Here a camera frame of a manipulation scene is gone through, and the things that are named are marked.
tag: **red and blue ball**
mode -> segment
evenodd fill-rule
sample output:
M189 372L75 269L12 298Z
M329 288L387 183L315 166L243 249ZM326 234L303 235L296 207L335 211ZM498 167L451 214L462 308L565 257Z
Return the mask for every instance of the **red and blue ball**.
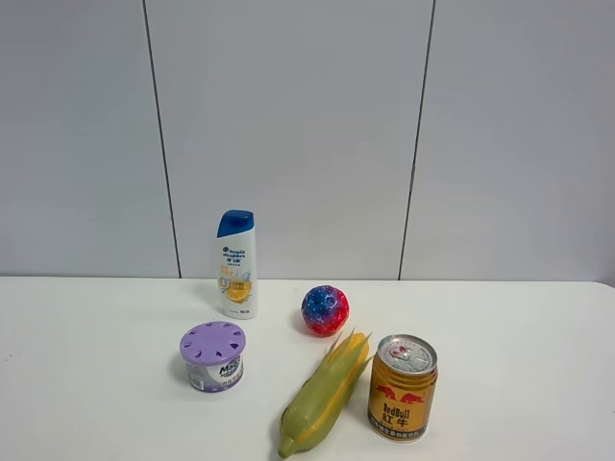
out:
M334 334L342 328L349 313L346 295L330 285L312 288L301 303L301 315L307 327L316 334Z

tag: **can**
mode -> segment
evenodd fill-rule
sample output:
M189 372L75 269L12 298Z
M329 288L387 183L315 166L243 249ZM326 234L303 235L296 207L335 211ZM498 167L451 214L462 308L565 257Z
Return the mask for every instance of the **can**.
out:
M230 322L209 322L189 330L180 353L192 387L204 392L226 391L243 376L243 329Z
M426 341L409 334L387 336L378 344L372 365L367 415L381 436L412 442L427 429L437 354Z

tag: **red bull graphic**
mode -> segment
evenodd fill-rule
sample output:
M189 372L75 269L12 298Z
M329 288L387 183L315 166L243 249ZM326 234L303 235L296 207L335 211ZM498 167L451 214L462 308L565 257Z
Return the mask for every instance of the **red bull graphic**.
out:
M390 387L378 386L378 390L382 392L387 399L396 400L395 392Z
M413 403L425 403L421 396L415 396L411 392L405 394L400 400L401 403L407 403L408 405L412 405Z

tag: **white shampoo bottle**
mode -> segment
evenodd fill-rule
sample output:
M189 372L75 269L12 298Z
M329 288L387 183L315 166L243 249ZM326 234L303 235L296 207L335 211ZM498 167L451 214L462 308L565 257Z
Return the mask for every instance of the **white shampoo bottle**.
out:
M216 243L224 314L234 319L253 319L258 299L254 213L240 209L224 213Z

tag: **red bull can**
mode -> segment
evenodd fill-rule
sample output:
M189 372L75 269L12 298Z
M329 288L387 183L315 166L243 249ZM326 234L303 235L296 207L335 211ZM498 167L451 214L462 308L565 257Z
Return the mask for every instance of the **red bull can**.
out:
M396 442L421 437L437 378L437 354L426 341L409 334L382 339L372 365L367 409L376 432Z

